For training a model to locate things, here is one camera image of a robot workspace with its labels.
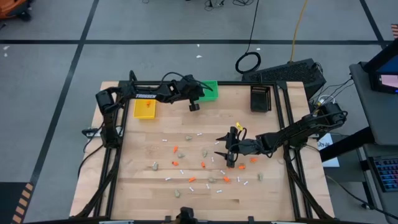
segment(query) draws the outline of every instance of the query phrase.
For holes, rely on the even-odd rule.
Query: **yellow small item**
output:
[[[137,119],[154,119],[156,100],[134,100],[134,115]]]
[[[243,127],[241,126],[241,124],[239,124],[239,122],[236,122],[236,127],[237,127],[239,130],[243,131]]]

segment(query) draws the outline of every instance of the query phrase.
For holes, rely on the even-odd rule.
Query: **green tray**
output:
[[[203,81],[204,84],[210,86],[210,88],[213,89],[213,91],[203,89],[205,92],[204,97],[200,97],[197,102],[204,102],[204,101],[215,101],[218,98],[218,84],[216,80],[207,80]]]

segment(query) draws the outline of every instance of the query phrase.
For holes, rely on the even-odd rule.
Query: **black keyboard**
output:
[[[398,156],[370,157],[383,192],[398,191]]]
[[[311,65],[309,65],[310,62],[307,60],[248,73],[244,75],[243,81],[258,82],[262,79],[262,81],[284,80],[303,83],[315,82],[320,78],[321,74],[317,69],[311,68],[313,60],[311,60]]]

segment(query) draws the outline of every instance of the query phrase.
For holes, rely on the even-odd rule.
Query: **white paper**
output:
[[[325,136],[323,136],[321,139],[318,141],[318,150],[321,151],[322,149],[326,148],[327,146],[330,146],[333,144],[333,141],[331,140],[331,135],[328,133]],[[322,162],[323,167],[340,167],[340,164],[338,163],[338,159],[333,158],[329,159],[328,161]]]

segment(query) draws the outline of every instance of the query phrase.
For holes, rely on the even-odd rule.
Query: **yellow object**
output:
[[[243,131],[243,127],[241,126],[241,124],[239,124],[239,122],[236,122],[236,127],[237,127],[239,130]]]
[[[294,43],[296,42],[296,35],[297,35],[297,30],[299,29],[299,25],[301,22],[301,18],[303,17],[303,13],[305,10],[305,7],[307,6],[308,0],[305,0],[303,8],[300,12],[300,17],[298,18],[297,24],[296,24],[296,29],[294,30],[294,36],[293,36],[293,43],[292,43],[292,55],[290,56],[290,62],[293,62],[293,56],[294,56]]]
[[[133,117],[135,118],[154,119],[155,110],[156,110],[156,100],[134,100]]]

